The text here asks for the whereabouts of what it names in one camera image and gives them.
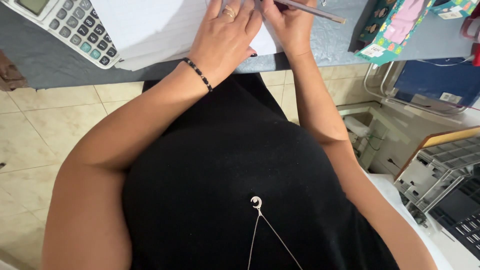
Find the sticker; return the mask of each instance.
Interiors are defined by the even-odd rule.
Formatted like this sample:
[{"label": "sticker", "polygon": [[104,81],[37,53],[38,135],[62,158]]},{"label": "sticker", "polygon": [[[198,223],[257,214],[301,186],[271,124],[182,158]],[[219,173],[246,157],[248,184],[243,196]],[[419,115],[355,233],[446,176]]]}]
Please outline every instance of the sticker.
[{"label": "sticker", "polygon": [[452,12],[457,12],[457,11],[460,11],[460,10],[463,10],[463,8],[461,6],[455,6],[455,7],[450,9],[450,11],[452,11]]},{"label": "sticker", "polygon": [[462,100],[462,97],[455,96],[454,94],[444,92],[442,94],[442,96],[440,97],[440,100],[443,100],[443,101],[446,101],[446,102],[449,102],[449,103],[453,103],[453,104],[458,104]]},{"label": "sticker", "polygon": [[362,53],[370,57],[380,57],[384,54],[384,50],[386,49],[377,44],[370,44],[370,46],[363,49]]},{"label": "sticker", "polygon": [[460,12],[447,12],[447,13],[442,13],[442,14],[438,14],[438,15],[440,17],[442,17],[444,20],[456,19],[456,18],[463,17]]}]

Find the pen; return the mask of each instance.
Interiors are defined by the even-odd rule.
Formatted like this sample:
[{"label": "pen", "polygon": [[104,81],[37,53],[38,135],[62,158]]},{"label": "pen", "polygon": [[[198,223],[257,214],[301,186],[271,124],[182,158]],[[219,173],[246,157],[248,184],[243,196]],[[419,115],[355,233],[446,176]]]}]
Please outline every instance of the pen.
[{"label": "pen", "polygon": [[312,7],[309,7],[309,6],[300,4],[300,3],[297,3],[297,2],[292,1],[292,0],[274,0],[274,1],[285,4],[287,6],[292,6],[294,8],[299,9],[299,10],[311,13],[313,15],[316,15],[316,16],[319,16],[319,17],[322,17],[322,18],[325,18],[325,19],[332,20],[332,21],[337,22],[337,23],[344,24],[345,21],[347,21],[345,18],[339,17],[337,15],[333,15],[333,14],[330,14],[328,12],[324,12],[324,11],[321,11],[321,10],[318,10],[316,8],[312,8]]}]

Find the black top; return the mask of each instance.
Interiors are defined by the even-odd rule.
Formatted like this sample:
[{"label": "black top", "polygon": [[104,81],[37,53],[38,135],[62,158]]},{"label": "black top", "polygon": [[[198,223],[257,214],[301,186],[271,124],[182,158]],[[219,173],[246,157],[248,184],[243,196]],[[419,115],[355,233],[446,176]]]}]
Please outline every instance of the black top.
[{"label": "black top", "polygon": [[[122,200],[133,270],[246,270],[258,211],[304,270],[396,270],[321,146],[254,75],[229,77],[132,166]],[[299,267],[260,219],[252,270]]]}]

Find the calculator display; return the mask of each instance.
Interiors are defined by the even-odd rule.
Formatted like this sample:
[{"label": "calculator display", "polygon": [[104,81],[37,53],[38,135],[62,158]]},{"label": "calculator display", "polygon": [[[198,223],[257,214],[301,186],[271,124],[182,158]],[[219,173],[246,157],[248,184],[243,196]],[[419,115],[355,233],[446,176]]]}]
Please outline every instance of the calculator display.
[{"label": "calculator display", "polygon": [[50,0],[17,0],[17,3],[35,15],[40,15]]}]

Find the gray counter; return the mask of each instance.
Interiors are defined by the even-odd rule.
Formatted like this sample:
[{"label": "gray counter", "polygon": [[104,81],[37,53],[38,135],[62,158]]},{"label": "gray counter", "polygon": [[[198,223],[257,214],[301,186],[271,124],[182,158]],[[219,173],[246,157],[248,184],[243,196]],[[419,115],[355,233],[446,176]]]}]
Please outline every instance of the gray counter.
[{"label": "gray counter", "polygon": [[[315,18],[312,49],[318,66],[364,63],[354,57],[353,44],[372,11],[375,0],[327,0],[321,9],[347,18],[344,25]],[[459,36],[462,19],[443,20],[428,14],[397,60],[464,57],[472,43]],[[102,70],[47,31],[0,4],[0,49],[27,78],[31,87],[53,88],[161,79],[178,61],[152,65],[136,72]],[[285,54],[251,58],[237,73],[288,69]]]}]

